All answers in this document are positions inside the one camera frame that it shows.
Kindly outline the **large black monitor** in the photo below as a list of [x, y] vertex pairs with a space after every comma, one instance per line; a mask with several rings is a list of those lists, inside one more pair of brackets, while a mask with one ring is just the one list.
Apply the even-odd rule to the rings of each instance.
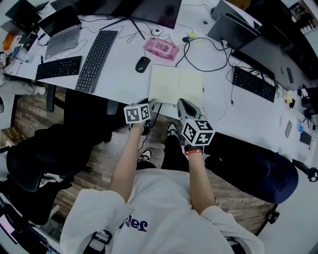
[[174, 29], [182, 0], [88, 0], [89, 14], [137, 19]]

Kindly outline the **grey laptop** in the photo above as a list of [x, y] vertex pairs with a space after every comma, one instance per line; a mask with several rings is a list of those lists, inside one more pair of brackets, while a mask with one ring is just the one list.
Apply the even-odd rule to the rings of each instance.
[[45, 54], [46, 60], [77, 46], [81, 22], [72, 6], [68, 5], [54, 12], [41, 20], [38, 25], [50, 37]]

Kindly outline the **small black keyboard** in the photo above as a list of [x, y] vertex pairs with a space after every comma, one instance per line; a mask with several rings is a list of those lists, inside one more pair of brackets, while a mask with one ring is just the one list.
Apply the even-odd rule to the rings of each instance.
[[82, 56], [59, 59], [39, 64], [35, 80], [54, 78], [60, 76], [78, 75]]

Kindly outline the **navy jacket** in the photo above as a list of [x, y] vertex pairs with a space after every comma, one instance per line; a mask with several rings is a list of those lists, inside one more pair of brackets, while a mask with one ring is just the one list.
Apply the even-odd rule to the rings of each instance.
[[211, 141], [204, 152], [208, 170], [240, 191], [268, 203], [283, 203], [297, 188], [297, 169], [278, 152], [235, 138]]

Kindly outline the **notebook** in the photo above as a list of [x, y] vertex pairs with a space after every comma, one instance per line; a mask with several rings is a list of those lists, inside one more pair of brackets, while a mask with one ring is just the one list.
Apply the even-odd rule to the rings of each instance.
[[176, 105], [186, 99], [202, 107], [203, 74], [197, 70], [154, 64], [152, 65], [149, 100]]

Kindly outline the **white power strip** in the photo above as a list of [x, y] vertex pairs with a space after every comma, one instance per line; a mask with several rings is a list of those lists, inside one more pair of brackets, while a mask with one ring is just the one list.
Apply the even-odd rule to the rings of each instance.
[[194, 30], [183, 30], [181, 32], [178, 33], [174, 33], [172, 34], [171, 40], [173, 41], [173, 43], [177, 46], [182, 45], [183, 43], [186, 43], [188, 40], [190, 40], [188, 38], [188, 33], [191, 31], [195, 31], [196, 32], [196, 37], [198, 37], [201, 34], [201, 31], [198, 29], [194, 29]]

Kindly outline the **person's black trousers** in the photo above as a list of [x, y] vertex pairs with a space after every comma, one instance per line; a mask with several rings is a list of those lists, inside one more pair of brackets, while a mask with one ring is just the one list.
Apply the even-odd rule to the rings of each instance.
[[[168, 136], [164, 144], [164, 158], [161, 169], [189, 173], [189, 162], [182, 152], [178, 137]], [[137, 162], [137, 170], [152, 168], [156, 168], [156, 166], [150, 161]]]

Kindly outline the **wide black monitor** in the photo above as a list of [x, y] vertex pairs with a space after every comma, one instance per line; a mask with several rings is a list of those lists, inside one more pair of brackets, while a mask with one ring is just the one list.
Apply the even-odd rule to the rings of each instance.
[[[310, 67], [305, 69], [309, 73], [305, 73], [279, 46], [262, 36], [235, 50], [233, 56], [268, 75], [287, 90], [318, 87], [318, 76], [311, 76]], [[294, 83], [289, 81], [287, 67], [292, 71]]]

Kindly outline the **pink wipes packet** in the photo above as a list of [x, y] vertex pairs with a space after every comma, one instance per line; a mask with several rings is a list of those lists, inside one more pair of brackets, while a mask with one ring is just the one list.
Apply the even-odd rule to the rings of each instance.
[[174, 61], [179, 53], [179, 47], [174, 43], [158, 38], [149, 38], [143, 49], [160, 58]]

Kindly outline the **black mesh office chair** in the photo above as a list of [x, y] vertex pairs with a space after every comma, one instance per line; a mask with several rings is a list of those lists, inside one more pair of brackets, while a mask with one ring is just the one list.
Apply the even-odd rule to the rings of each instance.
[[306, 166], [304, 163], [297, 161], [297, 160], [292, 160], [293, 165], [301, 170], [307, 177], [310, 182], [317, 182], [318, 181], [318, 169], [315, 167], [309, 168]]

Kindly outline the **black computer mouse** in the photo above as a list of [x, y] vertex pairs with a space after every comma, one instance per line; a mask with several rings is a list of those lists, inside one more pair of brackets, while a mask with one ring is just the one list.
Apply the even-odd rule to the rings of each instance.
[[135, 71], [144, 73], [151, 60], [145, 56], [141, 57], [135, 66]]

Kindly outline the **long black keyboard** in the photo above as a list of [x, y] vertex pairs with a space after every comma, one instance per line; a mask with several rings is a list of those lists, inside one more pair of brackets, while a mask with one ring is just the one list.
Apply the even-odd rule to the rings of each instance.
[[79, 73], [75, 90], [93, 94], [117, 31], [99, 31]]

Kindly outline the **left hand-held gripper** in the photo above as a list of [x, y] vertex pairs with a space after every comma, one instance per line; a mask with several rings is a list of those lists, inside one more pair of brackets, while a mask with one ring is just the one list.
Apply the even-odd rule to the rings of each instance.
[[152, 126], [151, 113], [155, 112], [157, 104], [161, 105], [157, 98], [153, 98], [150, 101], [145, 98], [126, 106], [124, 108], [126, 124], [129, 124], [131, 128], [133, 124], [144, 123], [144, 128], [150, 129]]

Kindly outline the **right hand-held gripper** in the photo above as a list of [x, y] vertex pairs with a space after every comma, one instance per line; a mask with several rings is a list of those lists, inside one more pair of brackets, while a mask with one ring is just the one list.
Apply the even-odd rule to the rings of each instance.
[[187, 143], [192, 146], [209, 145], [215, 131], [201, 110], [190, 101], [180, 98], [177, 112], [182, 123], [181, 135]]

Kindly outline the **white sweatshirt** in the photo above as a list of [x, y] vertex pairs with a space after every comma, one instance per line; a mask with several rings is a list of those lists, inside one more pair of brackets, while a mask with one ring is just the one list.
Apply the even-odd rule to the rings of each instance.
[[197, 213], [190, 202], [189, 174], [138, 170], [128, 201], [114, 191], [84, 189], [64, 223], [63, 254], [82, 254], [94, 233], [110, 233], [107, 254], [234, 254], [229, 239], [246, 254], [264, 245], [217, 206]]

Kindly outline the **grey backed monitor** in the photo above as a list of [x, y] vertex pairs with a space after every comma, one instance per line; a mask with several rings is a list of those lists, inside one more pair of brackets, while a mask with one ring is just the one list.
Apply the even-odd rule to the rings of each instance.
[[219, 42], [226, 41], [227, 46], [234, 50], [244, 46], [259, 35], [260, 32], [257, 29], [231, 13], [220, 15], [208, 32], [209, 38]]

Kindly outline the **black and white sneaker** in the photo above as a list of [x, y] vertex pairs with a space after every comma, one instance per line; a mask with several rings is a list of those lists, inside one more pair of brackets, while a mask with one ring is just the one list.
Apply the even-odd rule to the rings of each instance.
[[147, 148], [141, 153], [138, 159], [138, 162], [143, 162], [143, 161], [149, 162], [149, 160], [151, 159], [151, 156], [152, 156], [152, 150], [150, 148]]
[[177, 127], [174, 122], [170, 122], [167, 125], [167, 136], [176, 136], [178, 137]]

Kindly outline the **person's right forearm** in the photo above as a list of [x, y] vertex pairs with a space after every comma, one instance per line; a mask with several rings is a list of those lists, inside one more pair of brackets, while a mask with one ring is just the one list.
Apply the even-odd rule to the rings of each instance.
[[188, 155], [191, 204], [198, 214], [216, 205], [201, 152]]

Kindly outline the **black flat pad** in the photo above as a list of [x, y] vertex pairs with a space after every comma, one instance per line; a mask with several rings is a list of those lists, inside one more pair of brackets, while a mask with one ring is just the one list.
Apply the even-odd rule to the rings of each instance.
[[311, 141], [312, 141], [312, 136], [309, 133], [303, 131], [300, 136], [300, 142], [310, 146]]

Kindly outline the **person's left forearm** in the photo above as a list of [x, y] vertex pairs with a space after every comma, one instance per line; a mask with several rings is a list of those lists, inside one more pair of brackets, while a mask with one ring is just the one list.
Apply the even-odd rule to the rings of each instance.
[[133, 124], [109, 185], [109, 190], [119, 194], [124, 203], [132, 193], [143, 131], [144, 123]]

